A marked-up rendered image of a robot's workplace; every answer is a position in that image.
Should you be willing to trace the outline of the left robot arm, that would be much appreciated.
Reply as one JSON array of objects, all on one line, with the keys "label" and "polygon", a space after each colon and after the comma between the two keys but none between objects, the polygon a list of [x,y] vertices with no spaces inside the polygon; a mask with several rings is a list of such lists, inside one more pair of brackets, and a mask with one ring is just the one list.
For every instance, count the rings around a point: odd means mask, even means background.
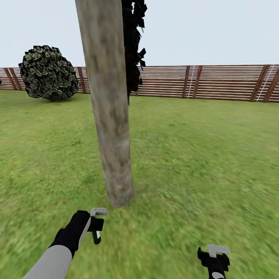
[{"label": "left robot arm", "polygon": [[92,208],[91,213],[78,210],[71,221],[57,232],[50,247],[22,279],[65,279],[74,253],[78,251],[86,232],[102,231],[106,208]]}]

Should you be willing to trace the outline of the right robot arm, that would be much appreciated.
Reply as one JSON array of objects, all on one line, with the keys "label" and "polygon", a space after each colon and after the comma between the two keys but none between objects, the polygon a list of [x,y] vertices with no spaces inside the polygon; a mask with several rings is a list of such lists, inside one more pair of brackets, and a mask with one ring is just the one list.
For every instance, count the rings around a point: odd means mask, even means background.
[{"label": "right robot arm", "polygon": [[[208,267],[209,279],[226,279],[224,271],[228,272],[230,265],[229,258],[226,254],[230,254],[230,250],[226,246],[208,245],[208,253],[201,251],[200,247],[197,256],[201,260],[202,266]],[[216,252],[222,255],[216,255]]]}]

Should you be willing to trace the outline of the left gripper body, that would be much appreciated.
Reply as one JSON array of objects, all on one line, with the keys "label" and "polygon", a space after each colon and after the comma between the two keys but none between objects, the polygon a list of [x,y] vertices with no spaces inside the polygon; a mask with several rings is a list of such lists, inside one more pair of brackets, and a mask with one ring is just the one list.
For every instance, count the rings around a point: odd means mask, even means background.
[{"label": "left gripper body", "polygon": [[92,231],[102,231],[103,230],[103,223],[104,223],[104,219],[98,219],[98,218],[94,218],[93,219],[93,226],[87,230],[87,232],[92,232]]}]

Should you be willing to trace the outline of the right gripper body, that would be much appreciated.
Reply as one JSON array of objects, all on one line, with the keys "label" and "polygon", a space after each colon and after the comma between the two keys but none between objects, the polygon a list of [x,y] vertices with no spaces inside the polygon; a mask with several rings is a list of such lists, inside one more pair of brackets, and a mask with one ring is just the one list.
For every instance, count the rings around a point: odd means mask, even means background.
[{"label": "right gripper body", "polygon": [[211,264],[216,264],[221,267],[223,271],[228,272],[228,266],[227,266],[227,260],[224,255],[216,255],[216,258],[210,257],[209,253],[201,251],[200,257],[201,257],[201,264],[202,266],[208,267]]}]

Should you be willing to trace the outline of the pesticide atomizer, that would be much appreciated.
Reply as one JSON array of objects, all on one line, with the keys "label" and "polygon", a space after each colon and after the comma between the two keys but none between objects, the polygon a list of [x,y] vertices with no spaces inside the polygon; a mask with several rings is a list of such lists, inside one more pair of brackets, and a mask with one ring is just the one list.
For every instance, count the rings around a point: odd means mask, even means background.
[{"label": "pesticide atomizer", "polygon": [[93,231],[93,241],[97,245],[101,242],[100,231]]}]

